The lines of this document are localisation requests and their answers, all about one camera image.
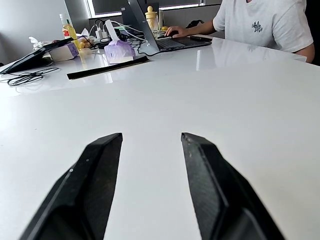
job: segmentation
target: white table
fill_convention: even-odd
[[[319,76],[282,59],[3,97],[0,239],[17,239],[85,146],[116,132],[124,141],[106,239],[201,239],[181,132],[218,146],[287,239],[318,239]]]
[[[221,38],[213,38],[212,45],[210,46],[166,52],[150,59],[153,61],[147,65],[142,64],[109,73],[69,80],[67,77],[68,73],[108,66],[104,50],[99,50],[95,54],[89,53],[89,55],[83,52],[81,57],[59,62],[53,66],[61,68],[61,71],[50,73],[39,82],[18,87],[9,87],[5,82],[0,82],[0,98],[68,88],[101,86],[123,81],[127,78],[152,79],[153,76],[166,78],[167,76],[179,73],[192,73],[228,66],[247,65],[265,60],[296,59],[303,62],[307,60],[305,57],[296,54]],[[11,76],[0,76],[0,80],[5,78],[11,78]]]

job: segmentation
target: person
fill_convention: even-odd
[[[295,53],[311,63],[315,46],[306,6],[306,0],[222,0],[212,21],[188,29],[171,26],[165,35],[177,31],[173,38],[179,38],[224,31],[226,40]]]

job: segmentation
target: hand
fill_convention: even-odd
[[[165,33],[166,37],[169,37],[173,31],[177,31],[178,34],[173,35],[173,38],[183,38],[188,36],[188,30],[186,28],[182,28],[180,26],[171,26]]]

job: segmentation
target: white t-shirt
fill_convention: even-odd
[[[213,19],[225,39],[294,53],[314,41],[306,0],[222,0]]]

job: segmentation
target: computer mouse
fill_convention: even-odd
[[[177,30],[173,30],[169,35],[168,35],[168,37],[174,37],[174,35],[176,35],[176,34],[179,34],[179,32],[177,31]]]

